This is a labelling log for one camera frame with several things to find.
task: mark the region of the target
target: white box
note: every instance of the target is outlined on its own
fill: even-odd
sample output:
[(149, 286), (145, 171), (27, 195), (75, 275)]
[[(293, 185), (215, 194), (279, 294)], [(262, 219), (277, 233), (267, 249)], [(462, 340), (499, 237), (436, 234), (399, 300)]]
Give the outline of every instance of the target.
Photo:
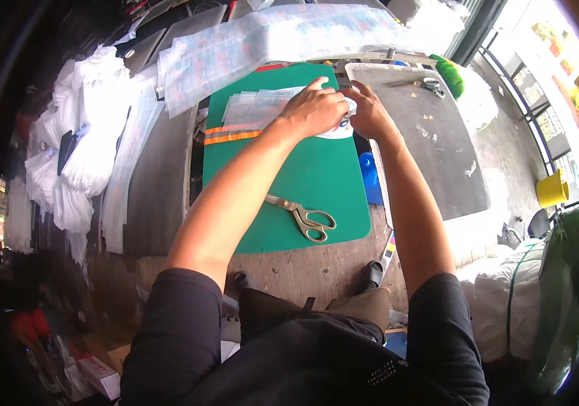
[(91, 385), (102, 392), (109, 400), (120, 397), (120, 376), (118, 372), (109, 368), (104, 362), (96, 357), (79, 360), (82, 373)]

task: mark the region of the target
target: yellow bucket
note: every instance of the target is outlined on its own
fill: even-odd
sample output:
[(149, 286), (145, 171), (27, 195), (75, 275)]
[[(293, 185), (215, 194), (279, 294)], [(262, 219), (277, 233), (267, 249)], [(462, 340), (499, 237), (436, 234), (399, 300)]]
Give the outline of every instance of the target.
[(562, 169), (558, 169), (555, 174), (537, 182), (537, 201), (540, 207), (559, 205), (570, 198), (570, 187), (562, 181), (561, 176)]

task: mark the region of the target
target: scissors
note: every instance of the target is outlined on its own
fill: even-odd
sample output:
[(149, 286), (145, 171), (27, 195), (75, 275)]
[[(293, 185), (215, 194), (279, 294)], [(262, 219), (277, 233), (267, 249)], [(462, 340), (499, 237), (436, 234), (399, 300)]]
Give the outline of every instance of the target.
[[(325, 242), (325, 240), (328, 239), (326, 230), (334, 230), (337, 227), (337, 223), (334, 221), (334, 218), (332, 218), (332, 216), (329, 215), (328, 213), (319, 210), (306, 210), (298, 203), (294, 203), (293, 201), (289, 201), (287, 199), (279, 198), (272, 194), (267, 194), (267, 196), (265, 196), (265, 201), (278, 207), (282, 207), (285, 210), (291, 211), (294, 214), (296, 223), (298, 223), (298, 228), (300, 228), (305, 238), (309, 239), (312, 242)], [(314, 220), (310, 220), (308, 218), (308, 215), (311, 215), (312, 213), (317, 213), (319, 215), (325, 216), (332, 225), (321, 224), (315, 222)], [(317, 239), (313, 239), (312, 237), (310, 237), (310, 235), (308, 234), (310, 230), (318, 233)]]
[(445, 92), (441, 89), (441, 83), (438, 79), (433, 77), (425, 77), (422, 81), (406, 81), (406, 82), (394, 82), (389, 84), (392, 88), (401, 88), (407, 86), (420, 86), (423, 89), (429, 90), (431, 93), (435, 94), (441, 99), (445, 99)]

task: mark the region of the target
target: cardboard box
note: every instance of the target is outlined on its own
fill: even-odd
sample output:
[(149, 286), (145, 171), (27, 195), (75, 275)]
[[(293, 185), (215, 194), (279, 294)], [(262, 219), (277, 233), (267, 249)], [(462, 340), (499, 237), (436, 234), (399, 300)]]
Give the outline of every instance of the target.
[(96, 357), (84, 358), (79, 361), (82, 373), (90, 384), (104, 394), (109, 400), (120, 397), (120, 376)]
[(94, 333), (84, 336), (84, 344), (87, 352), (123, 376), (123, 363), (127, 354), (130, 353), (131, 344), (112, 342)]

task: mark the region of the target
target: black shirt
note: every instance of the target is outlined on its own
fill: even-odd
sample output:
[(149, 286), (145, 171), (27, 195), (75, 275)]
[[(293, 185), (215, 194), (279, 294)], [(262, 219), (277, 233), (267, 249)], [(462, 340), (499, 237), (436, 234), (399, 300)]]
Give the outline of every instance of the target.
[(268, 330), (220, 364), (221, 306), (219, 287), (205, 275), (159, 274), (125, 360), (120, 405), (488, 403), (454, 275), (430, 278), (412, 297), (407, 360), (353, 320), (312, 313)]

